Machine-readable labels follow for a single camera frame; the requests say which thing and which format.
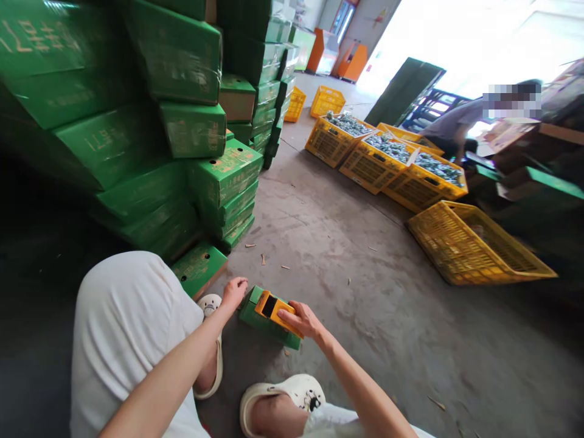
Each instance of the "white wall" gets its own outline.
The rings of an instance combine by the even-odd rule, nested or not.
[[[304,0],[305,13],[302,15],[301,24],[314,31],[315,27],[318,26],[326,2],[327,0]]]
[[[371,56],[399,3],[400,0],[361,0],[359,2],[355,10],[355,16],[351,20],[345,37],[341,42],[339,60],[335,64],[333,73],[338,69],[340,59],[344,53],[355,41],[365,44],[367,46],[367,54]],[[385,11],[384,17],[381,18],[379,23],[376,23],[376,19],[383,11]]]
[[[330,31],[330,28],[335,22],[336,13],[338,12],[340,6],[341,0],[327,0],[324,8],[322,9],[322,15],[318,22],[318,27]]]
[[[551,81],[584,55],[584,2],[403,0],[361,75],[384,89],[407,57],[447,73],[437,87],[471,99],[489,85]]]

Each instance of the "person in background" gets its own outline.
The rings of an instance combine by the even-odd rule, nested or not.
[[[222,298],[209,294],[195,303],[150,252],[114,255],[95,266],[75,309],[72,437],[209,438],[195,399],[210,397],[220,384],[221,331],[247,287],[247,278],[237,277]],[[356,412],[328,404],[314,377],[297,374],[245,392],[246,437],[432,438],[408,423],[307,305],[290,305],[296,314],[279,316],[316,341]]]
[[[485,104],[484,97],[474,99],[438,117],[434,123],[422,130],[420,134],[444,151],[442,155],[444,159],[450,161],[454,158],[455,164],[462,165],[462,158],[465,152],[476,153],[478,148],[476,140],[467,139],[469,129],[481,119],[488,118],[489,110],[511,110],[513,102],[533,99],[534,88],[539,87],[541,89],[541,84],[542,82],[537,79],[519,82],[513,87],[513,92],[500,93],[495,99],[489,100],[489,103],[494,104],[494,108]]]

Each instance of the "concrete floor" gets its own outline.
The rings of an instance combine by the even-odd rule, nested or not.
[[[375,101],[348,83],[301,74],[305,106],[321,83],[340,89],[358,117]],[[277,158],[260,176],[255,225],[209,292],[221,293],[230,277],[241,275],[306,302],[408,420],[437,438],[458,436],[457,422],[467,438],[475,430],[483,438],[581,436],[580,315],[556,307],[529,284],[445,284],[403,227],[407,210],[304,151],[313,124],[307,109],[299,123],[285,124]],[[9,172],[16,176],[6,177]],[[35,196],[38,188],[22,175],[11,166],[0,172],[2,199],[30,218],[0,217],[11,231],[0,241],[0,429],[6,436],[67,436],[77,288],[98,261],[127,248],[80,212],[45,214],[54,201]],[[14,178],[30,188],[7,200]],[[198,404],[214,438],[243,436],[240,397],[258,381],[310,373],[328,401],[350,408],[309,339],[287,356],[233,318],[223,332],[223,355],[219,391]]]
[[[340,89],[358,117],[375,101],[348,83],[300,74],[306,107],[321,83]],[[579,435],[584,362],[565,314],[565,326],[556,324],[549,308],[534,304],[529,285],[447,285],[404,228],[407,210],[303,149],[313,125],[308,108],[298,123],[285,123],[278,155],[260,177],[255,225],[210,292],[221,293],[228,277],[247,276],[251,285],[307,303],[408,420],[436,437],[457,436],[457,421],[467,437],[475,430],[485,438]],[[286,356],[233,319],[223,354],[221,388],[198,404],[215,437],[243,436],[239,399],[258,381],[310,373],[328,401],[351,406],[309,339]]]

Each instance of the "foot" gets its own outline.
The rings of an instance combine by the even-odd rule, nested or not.
[[[325,403],[321,385],[307,374],[277,383],[257,383],[243,394],[240,423],[248,438],[299,437],[310,413]]]
[[[203,310],[204,317],[208,318],[221,305],[221,297],[215,294],[205,295],[197,304]],[[207,362],[193,385],[195,398],[205,400],[216,393],[222,377],[223,354],[221,352],[221,335],[219,335],[215,347],[209,352]]]
[[[296,406],[288,394],[260,398],[251,411],[251,430],[258,436],[299,437],[310,413]]]
[[[215,379],[217,378],[217,348],[218,345],[215,343],[215,347],[209,353],[207,363],[195,380],[193,386],[197,394],[208,393],[215,383]]]

